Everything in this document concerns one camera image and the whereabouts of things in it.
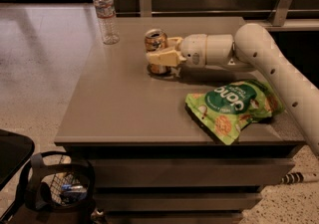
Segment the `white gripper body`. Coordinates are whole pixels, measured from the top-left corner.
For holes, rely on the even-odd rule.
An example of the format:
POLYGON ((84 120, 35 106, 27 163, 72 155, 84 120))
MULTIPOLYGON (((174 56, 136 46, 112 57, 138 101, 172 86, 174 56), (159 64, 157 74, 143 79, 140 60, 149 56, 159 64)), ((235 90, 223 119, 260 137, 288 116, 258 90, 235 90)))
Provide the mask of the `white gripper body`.
POLYGON ((193 34, 185 37, 180 46, 181 54, 188 67, 204 67, 206 65, 206 41, 205 34, 193 34))

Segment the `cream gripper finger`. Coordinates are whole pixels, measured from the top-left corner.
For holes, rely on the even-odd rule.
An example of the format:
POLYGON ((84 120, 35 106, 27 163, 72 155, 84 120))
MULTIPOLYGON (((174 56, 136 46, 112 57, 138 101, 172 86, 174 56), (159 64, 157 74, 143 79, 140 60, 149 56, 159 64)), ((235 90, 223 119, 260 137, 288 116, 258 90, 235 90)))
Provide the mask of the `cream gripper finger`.
POLYGON ((177 67, 186 61, 186 58, 181 54, 181 51, 174 47, 147 52, 147 60, 152 65, 161 65, 168 67, 177 67))
POLYGON ((181 43, 182 37, 171 37, 167 39, 167 45, 175 49, 179 49, 181 43))

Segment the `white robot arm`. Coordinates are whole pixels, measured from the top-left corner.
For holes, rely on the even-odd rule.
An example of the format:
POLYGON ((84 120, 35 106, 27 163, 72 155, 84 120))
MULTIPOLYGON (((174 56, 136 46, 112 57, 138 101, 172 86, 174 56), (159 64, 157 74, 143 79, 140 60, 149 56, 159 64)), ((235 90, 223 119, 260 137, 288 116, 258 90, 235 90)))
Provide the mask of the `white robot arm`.
POLYGON ((319 155, 319 90, 281 53, 262 26, 248 23, 231 35, 193 34, 169 38, 161 29, 145 34, 147 60, 153 67, 257 70, 270 83, 319 155))

